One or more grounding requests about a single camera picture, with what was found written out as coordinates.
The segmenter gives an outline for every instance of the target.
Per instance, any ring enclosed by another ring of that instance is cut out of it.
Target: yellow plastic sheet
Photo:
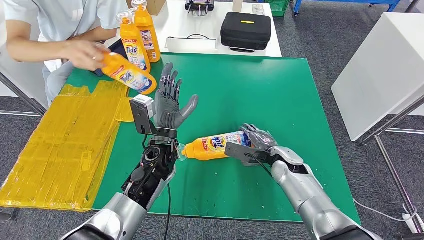
[[[118,122],[130,123],[134,122],[133,112],[130,106],[131,97],[123,97],[120,99],[116,120]]]
[[[92,94],[66,85],[4,182],[0,206],[91,209],[118,132],[116,119],[125,116],[120,105],[129,106],[127,91],[117,81],[99,81]]]

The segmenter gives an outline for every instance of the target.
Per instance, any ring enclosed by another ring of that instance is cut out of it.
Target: cardboard box
[[[167,0],[147,0],[147,11],[152,16],[157,16]],[[128,7],[131,9],[131,0],[126,0]]]

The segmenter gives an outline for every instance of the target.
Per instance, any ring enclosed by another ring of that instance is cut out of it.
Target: blue cart
[[[387,12],[393,12],[400,0],[312,0],[312,1],[328,1],[328,2],[343,2],[343,3],[359,3],[359,4],[369,4],[371,7],[374,4],[388,4]],[[301,8],[302,0],[296,0],[296,5],[294,6],[294,16],[299,15],[299,9]]]

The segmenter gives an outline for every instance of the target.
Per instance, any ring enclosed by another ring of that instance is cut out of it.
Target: black zipper case
[[[221,27],[224,46],[247,50],[264,50],[271,39],[271,18],[264,15],[229,12]]]

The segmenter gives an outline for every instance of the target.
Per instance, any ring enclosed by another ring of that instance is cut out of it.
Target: floor
[[[396,12],[404,12],[407,7],[408,3],[401,1]],[[350,141],[330,89],[387,8],[386,5],[368,7],[357,3],[304,1],[299,16],[293,18],[293,11],[288,9],[285,17],[275,17],[274,21],[282,55],[308,59],[353,197],[401,218],[402,199],[377,144],[372,141],[362,146]],[[24,111],[26,106],[15,98],[1,97],[0,110],[5,109]],[[39,120],[0,115],[0,166],[3,166],[0,183],[6,179]],[[408,117],[400,127],[424,129],[424,118]],[[382,139],[418,212],[424,213],[424,164],[421,162],[424,136],[385,133]],[[405,223],[362,207],[357,209],[363,227],[385,240],[409,233]],[[6,208],[0,210],[11,212]],[[22,209],[17,220],[0,223],[0,240],[59,239],[93,214]],[[161,239],[165,224],[163,216],[149,216],[134,239]],[[309,235],[302,224],[172,217],[168,239],[307,240]]]

